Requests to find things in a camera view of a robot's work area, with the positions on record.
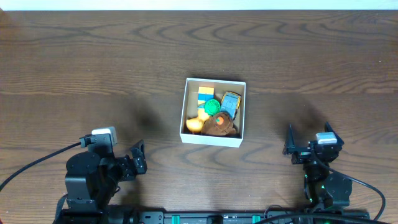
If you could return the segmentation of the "orange duck toy blue cap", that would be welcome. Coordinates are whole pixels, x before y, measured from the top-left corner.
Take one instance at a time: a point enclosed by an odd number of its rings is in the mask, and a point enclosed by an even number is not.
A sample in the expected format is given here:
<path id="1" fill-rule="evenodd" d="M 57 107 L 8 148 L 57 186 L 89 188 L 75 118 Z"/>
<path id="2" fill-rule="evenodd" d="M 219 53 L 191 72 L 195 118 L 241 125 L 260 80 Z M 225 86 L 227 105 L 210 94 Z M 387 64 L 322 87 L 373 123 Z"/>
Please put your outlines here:
<path id="1" fill-rule="evenodd" d="M 204 123 L 209 120 L 211 115 L 205 111 L 205 105 L 199 105 L 197 108 L 197 117 L 186 120 L 187 129 L 192 133 L 200 133 Z"/>

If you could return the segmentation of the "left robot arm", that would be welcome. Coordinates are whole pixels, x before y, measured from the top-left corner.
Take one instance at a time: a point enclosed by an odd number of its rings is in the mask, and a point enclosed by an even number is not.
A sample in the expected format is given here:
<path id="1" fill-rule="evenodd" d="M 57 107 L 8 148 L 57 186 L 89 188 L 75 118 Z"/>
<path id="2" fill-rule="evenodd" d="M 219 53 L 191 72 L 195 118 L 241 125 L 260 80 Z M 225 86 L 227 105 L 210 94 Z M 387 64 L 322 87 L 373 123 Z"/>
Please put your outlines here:
<path id="1" fill-rule="evenodd" d="M 139 223 L 133 208 L 110 205 L 120 191 L 120 182 L 133 181 L 147 171 L 144 141 L 130 148 L 131 155 L 116 157 L 110 134 L 90 134 L 80 138 L 88 150 L 67 163 L 67 194 L 57 204 L 55 223 Z"/>

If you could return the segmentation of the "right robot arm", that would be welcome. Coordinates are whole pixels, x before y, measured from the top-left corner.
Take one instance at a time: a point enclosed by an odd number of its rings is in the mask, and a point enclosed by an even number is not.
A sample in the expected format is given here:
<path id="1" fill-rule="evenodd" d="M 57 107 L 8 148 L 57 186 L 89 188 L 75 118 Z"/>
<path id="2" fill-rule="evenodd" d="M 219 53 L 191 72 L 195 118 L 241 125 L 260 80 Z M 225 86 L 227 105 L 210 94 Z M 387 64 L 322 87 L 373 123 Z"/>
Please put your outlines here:
<path id="1" fill-rule="evenodd" d="M 330 163 L 339 156 L 345 143 L 329 123 L 325 123 L 324 129 L 307 146 L 298 146 L 290 126 L 282 151 L 292 156 L 293 165 L 303 165 L 304 194 L 311 202 L 312 212 L 342 210 L 349 206 L 352 193 L 352 180 L 330 170 Z"/>

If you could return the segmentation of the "brown plush toy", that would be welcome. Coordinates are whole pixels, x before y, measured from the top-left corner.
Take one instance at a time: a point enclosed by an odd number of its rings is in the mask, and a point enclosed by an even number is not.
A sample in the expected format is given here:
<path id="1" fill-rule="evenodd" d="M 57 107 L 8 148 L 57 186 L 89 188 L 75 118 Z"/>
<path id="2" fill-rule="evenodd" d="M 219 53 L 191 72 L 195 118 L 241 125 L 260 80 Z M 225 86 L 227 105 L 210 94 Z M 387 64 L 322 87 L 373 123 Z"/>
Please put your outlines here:
<path id="1" fill-rule="evenodd" d="M 207 136 L 231 136 L 237 133 L 233 120 L 227 113 L 220 112 L 205 121 L 201 134 Z"/>

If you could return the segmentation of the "multicolour puzzle cube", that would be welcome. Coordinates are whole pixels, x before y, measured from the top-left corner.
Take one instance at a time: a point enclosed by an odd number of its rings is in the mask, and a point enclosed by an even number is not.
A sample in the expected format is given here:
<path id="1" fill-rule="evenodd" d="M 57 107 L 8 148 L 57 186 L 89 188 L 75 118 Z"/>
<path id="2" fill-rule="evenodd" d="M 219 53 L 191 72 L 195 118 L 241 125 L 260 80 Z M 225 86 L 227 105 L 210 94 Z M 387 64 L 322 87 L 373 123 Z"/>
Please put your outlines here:
<path id="1" fill-rule="evenodd" d="M 205 104 L 208 100 L 214 98 L 214 88 L 200 86 L 198 88 L 197 103 L 198 105 Z"/>

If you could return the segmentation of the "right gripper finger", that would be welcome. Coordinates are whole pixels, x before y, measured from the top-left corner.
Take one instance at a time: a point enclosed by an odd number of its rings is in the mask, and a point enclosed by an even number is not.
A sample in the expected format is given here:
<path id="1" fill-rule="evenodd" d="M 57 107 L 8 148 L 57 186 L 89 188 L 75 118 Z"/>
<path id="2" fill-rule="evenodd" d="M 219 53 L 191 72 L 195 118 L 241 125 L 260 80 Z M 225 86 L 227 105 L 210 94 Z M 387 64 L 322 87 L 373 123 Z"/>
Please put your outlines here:
<path id="1" fill-rule="evenodd" d="M 284 144 L 283 154 L 293 154 L 295 151 L 294 135 L 292 125 L 289 125 L 287 139 Z"/>
<path id="2" fill-rule="evenodd" d="M 343 145 L 344 141 L 339 137 L 339 135 L 335 132 L 335 130 L 331 127 L 329 122 L 326 122 L 324 125 L 324 130 L 326 133 L 333 133 L 334 138 L 336 139 L 336 144 Z"/>

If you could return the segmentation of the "yellow grey toy truck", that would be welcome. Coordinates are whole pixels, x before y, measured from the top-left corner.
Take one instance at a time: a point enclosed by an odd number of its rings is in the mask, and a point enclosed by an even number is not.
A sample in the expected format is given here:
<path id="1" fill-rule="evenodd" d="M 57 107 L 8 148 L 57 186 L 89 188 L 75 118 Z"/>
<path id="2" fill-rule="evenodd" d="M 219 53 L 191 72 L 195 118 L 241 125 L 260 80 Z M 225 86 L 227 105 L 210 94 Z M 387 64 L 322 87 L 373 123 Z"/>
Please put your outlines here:
<path id="1" fill-rule="evenodd" d="M 241 95 L 232 91 L 227 91 L 221 99 L 220 111 L 228 114 L 232 120 L 235 120 L 240 104 Z"/>

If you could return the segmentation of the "green round toy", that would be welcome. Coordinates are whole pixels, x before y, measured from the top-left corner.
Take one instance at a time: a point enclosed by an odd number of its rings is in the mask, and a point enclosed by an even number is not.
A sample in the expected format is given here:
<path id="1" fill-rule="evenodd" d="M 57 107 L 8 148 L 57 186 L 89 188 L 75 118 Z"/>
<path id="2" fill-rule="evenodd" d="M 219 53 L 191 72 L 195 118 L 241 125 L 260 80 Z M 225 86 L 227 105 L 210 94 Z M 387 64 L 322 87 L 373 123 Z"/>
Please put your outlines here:
<path id="1" fill-rule="evenodd" d="M 220 112 L 221 105 L 218 100 L 212 98 L 205 102 L 204 109 L 205 113 L 207 113 L 210 116 L 213 116 Z"/>

